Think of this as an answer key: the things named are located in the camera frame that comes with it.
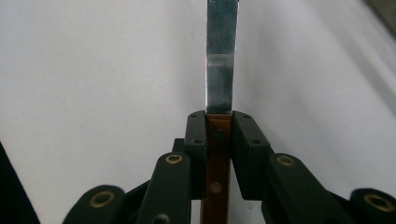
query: steel blade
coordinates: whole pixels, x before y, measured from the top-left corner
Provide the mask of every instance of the steel blade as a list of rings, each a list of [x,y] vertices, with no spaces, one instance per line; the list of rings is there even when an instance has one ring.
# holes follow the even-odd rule
[[[238,0],[207,0],[206,113],[230,114]]]

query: white background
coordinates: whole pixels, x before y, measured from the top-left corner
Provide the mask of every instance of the white background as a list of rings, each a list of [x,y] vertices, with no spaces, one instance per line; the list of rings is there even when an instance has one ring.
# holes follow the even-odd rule
[[[205,108],[205,10],[0,2],[0,140],[42,223],[88,189],[148,180],[184,136]],[[373,13],[360,0],[246,0],[239,19],[233,109],[328,190],[396,196],[396,46]],[[230,223],[264,223],[231,188]]]

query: black plastic part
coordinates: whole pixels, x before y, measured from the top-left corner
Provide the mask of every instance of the black plastic part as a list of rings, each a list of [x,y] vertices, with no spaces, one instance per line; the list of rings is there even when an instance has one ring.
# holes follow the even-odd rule
[[[123,207],[128,214],[127,223],[134,224],[136,222],[140,205],[143,202],[148,186],[149,181],[125,194],[125,203]]]
[[[33,206],[0,143],[0,223],[38,224]]]
[[[280,223],[355,223],[297,158],[287,154],[274,154],[269,160],[267,178],[271,187],[265,185],[262,213],[268,224],[278,224],[274,220],[281,219],[280,216],[289,218]],[[278,200],[285,214],[270,209],[274,200]]]
[[[396,200],[376,189],[356,189],[350,202],[359,210],[364,223],[396,223]]]
[[[191,198],[205,197],[206,180],[206,121],[205,111],[197,111],[187,119],[184,153],[191,158]]]
[[[190,158],[182,152],[164,154],[157,161],[136,223],[188,224],[190,219]]]
[[[99,186],[91,189],[73,206],[64,224],[126,223],[127,214],[122,209],[124,195],[122,189],[114,186]]]
[[[232,139],[233,168],[242,197],[261,201],[266,184],[265,167],[274,151],[254,119],[238,111],[233,112]]]
[[[173,152],[184,152],[184,138],[175,138]]]

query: screw hole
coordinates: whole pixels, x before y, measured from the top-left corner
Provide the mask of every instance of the screw hole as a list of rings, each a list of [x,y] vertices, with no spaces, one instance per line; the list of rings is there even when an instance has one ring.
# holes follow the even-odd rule
[[[192,142],[195,143],[195,144],[203,143],[201,139],[193,139]]]
[[[104,190],[99,193],[94,194],[90,199],[90,206],[93,208],[101,208],[105,207],[116,198],[116,195],[113,191]]]
[[[181,163],[181,161],[183,160],[183,158],[179,155],[170,155],[168,157],[166,157],[166,162],[168,162],[169,164],[178,164]]]
[[[276,158],[276,160],[282,165],[286,165],[286,166],[294,165],[294,159],[288,156],[279,156],[278,158]]]
[[[364,201],[370,204],[372,207],[383,211],[383,212],[393,212],[396,210],[395,205],[388,201],[387,199],[376,195],[376,194],[366,194],[363,196]]]

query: knife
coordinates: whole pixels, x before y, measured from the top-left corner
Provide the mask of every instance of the knife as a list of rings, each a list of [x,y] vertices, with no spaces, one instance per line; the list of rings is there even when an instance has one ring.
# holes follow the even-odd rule
[[[230,146],[238,0],[207,0],[207,158],[202,224],[228,222]]]

